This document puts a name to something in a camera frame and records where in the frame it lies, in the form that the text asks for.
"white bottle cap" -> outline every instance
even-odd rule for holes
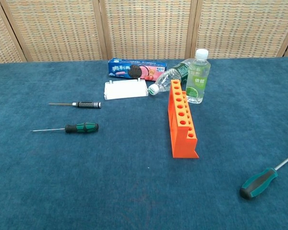
[[[148,91],[151,95],[156,95],[157,93],[159,93],[160,89],[157,84],[152,84],[148,87]]]
[[[208,50],[206,50],[206,49],[198,49],[198,50],[196,50],[195,58],[197,60],[207,60],[207,58],[208,58]]]

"plastic bottle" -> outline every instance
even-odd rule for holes
[[[169,70],[165,71],[158,77],[156,82],[148,87],[148,91],[151,95],[156,95],[159,92],[169,91],[171,80],[178,79],[181,83],[187,81],[188,67],[194,58],[189,58],[181,63],[175,65]]]
[[[200,104],[203,101],[210,71],[210,63],[207,58],[208,50],[198,49],[195,53],[195,61],[189,65],[186,94],[190,103]]]

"screwdriver shaft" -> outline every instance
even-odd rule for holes
[[[72,104],[67,104],[67,103],[49,103],[49,104],[57,104],[57,105],[72,105]]]
[[[281,162],[278,166],[276,166],[274,169],[278,170],[280,167],[282,167],[284,164],[286,164],[288,162],[288,158],[286,160],[284,160],[283,162]]]
[[[39,131],[52,131],[52,130],[64,130],[65,128],[53,128],[53,129],[40,129],[40,130],[32,130],[30,132],[39,132]]]

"white plastic block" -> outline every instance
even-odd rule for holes
[[[144,79],[117,80],[105,83],[105,99],[119,99],[148,96],[148,89]]]

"oreo package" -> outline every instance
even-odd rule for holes
[[[108,61],[109,76],[125,79],[145,79],[156,81],[167,70],[167,64],[146,60],[113,58]]]

